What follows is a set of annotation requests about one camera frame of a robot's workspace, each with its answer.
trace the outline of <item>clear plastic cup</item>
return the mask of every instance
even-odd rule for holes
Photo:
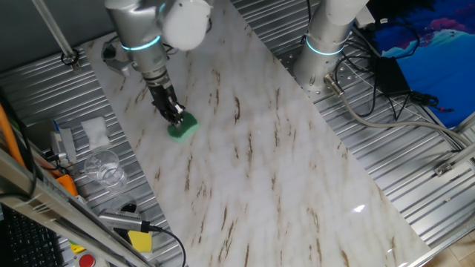
[[[119,157],[112,151],[97,151],[86,159],[84,171],[110,192],[118,192],[127,185],[127,174],[119,164]]]

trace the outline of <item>red button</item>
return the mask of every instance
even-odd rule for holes
[[[89,254],[83,255],[79,259],[79,267],[93,267],[96,264],[96,260]]]

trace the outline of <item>white marble board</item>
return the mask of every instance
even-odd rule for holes
[[[191,267],[405,266],[429,248],[227,0],[199,48],[171,56],[201,128],[184,144],[135,71],[88,60]]]

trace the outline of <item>green sponge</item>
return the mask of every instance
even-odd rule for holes
[[[194,133],[200,124],[198,121],[188,112],[183,113],[183,121],[179,125],[169,125],[168,134],[171,139],[180,144],[185,142],[186,138],[192,133]]]

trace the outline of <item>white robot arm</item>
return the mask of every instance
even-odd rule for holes
[[[185,107],[177,101],[165,67],[163,39],[180,50],[191,50],[205,37],[211,6],[204,0],[105,0],[128,61],[115,59],[112,42],[104,43],[102,58],[113,70],[127,75],[128,65],[140,72],[153,104],[172,125],[183,121]]]

